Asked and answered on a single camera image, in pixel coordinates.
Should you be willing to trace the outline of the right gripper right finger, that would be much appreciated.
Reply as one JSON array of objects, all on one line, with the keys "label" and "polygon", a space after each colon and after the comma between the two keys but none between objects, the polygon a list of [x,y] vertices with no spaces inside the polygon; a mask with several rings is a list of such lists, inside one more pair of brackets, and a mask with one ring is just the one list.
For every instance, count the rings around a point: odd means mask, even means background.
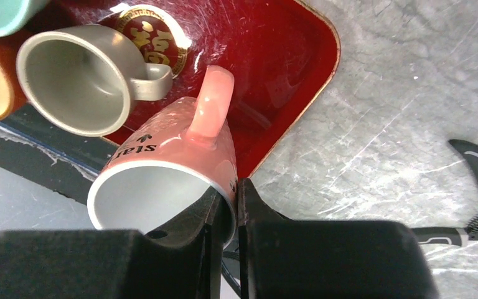
[{"label": "right gripper right finger", "polygon": [[238,183],[242,298],[438,298],[414,233],[395,221],[292,220]]}]

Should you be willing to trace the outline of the olive green cup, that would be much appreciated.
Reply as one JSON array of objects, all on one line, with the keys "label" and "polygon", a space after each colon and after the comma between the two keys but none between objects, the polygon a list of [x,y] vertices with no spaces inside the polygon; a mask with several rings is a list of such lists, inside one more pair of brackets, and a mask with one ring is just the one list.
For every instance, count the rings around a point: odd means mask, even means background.
[{"label": "olive green cup", "polygon": [[18,51],[16,70],[43,117],[87,137],[117,131],[137,101],[162,100],[173,83],[168,65],[147,63],[129,38],[96,24],[33,35]]}]

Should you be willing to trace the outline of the red serving tray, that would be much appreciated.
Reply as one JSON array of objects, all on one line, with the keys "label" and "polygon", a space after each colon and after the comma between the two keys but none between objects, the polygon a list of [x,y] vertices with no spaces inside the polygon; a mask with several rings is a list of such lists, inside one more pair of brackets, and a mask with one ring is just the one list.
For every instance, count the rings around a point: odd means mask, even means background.
[{"label": "red serving tray", "polygon": [[207,66],[231,71],[227,120],[242,178],[317,98],[340,60],[334,25],[302,1],[51,1],[27,29],[82,24],[122,32],[147,62],[169,65],[174,73],[165,99],[139,102],[124,126],[104,137],[113,145],[175,99],[196,96]]}]

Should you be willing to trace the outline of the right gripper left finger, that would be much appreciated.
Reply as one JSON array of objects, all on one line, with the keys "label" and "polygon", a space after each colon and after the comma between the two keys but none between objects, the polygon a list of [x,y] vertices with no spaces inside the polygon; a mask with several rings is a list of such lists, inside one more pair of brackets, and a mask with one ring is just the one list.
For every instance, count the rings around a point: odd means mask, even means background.
[{"label": "right gripper left finger", "polygon": [[0,232],[0,298],[218,298],[223,198],[213,189],[147,234]]}]

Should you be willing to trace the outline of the red white cup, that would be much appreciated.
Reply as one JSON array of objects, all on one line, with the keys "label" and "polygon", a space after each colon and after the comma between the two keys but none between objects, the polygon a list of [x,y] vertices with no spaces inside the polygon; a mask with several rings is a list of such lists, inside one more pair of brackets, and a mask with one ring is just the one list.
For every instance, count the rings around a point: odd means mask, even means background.
[{"label": "red white cup", "polygon": [[228,209],[225,244],[237,228],[237,158],[227,121],[235,78],[208,66],[197,97],[181,97],[137,129],[112,155],[87,197],[96,229],[147,233],[215,189]]}]

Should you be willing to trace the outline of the teal green cup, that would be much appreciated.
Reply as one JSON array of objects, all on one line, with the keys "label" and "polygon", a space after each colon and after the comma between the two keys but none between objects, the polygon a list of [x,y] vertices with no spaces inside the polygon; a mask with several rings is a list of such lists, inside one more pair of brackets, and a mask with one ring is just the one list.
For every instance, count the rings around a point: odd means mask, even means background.
[{"label": "teal green cup", "polygon": [[19,31],[49,0],[0,0],[0,37]]}]

